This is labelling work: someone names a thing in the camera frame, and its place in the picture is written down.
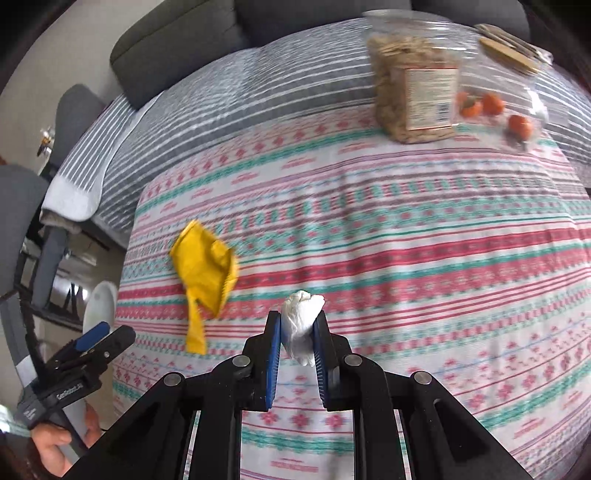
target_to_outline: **metal screw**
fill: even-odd
[[[179,374],[168,374],[164,377],[164,385],[167,387],[174,387],[181,383],[181,376]]]
[[[345,363],[350,367],[358,367],[363,359],[359,355],[351,354],[345,357]]]
[[[251,359],[246,355],[238,355],[232,359],[232,363],[237,367],[246,367],[251,362]]]
[[[414,379],[417,383],[420,383],[421,385],[429,385],[429,383],[431,383],[431,380],[433,380],[433,377],[431,376],[431,374],[421,370],[414,374]]]

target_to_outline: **human hand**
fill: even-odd
[[[90,447],[100,438],[101,430],[99,416],[88,403],[86,404],[85,421],[88,431],[84,443]],[[32,429],[31,438],[39,451],[41,463],[49,473],[63,476],[72,467],[72,463],[59,449],[60,445],[67,445],[72,441],[72,436],[66,429],[53,423],[40,423]]]

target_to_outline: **yellow cloth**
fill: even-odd
[[[238,279],[234,251],[193,220],[178,236],[170,257],[187,291],[187,352],[204,355],[207,342],[197,303],[219,315]]]

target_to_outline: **jar label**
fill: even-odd
[[[450,127],[455,115],[457,69],[405,69],[407,130]]]

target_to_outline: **food jar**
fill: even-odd
[[[373,10],[367,40],[380,126],[402,143],[454,136],[462,63],[451,22],[406,10]]]

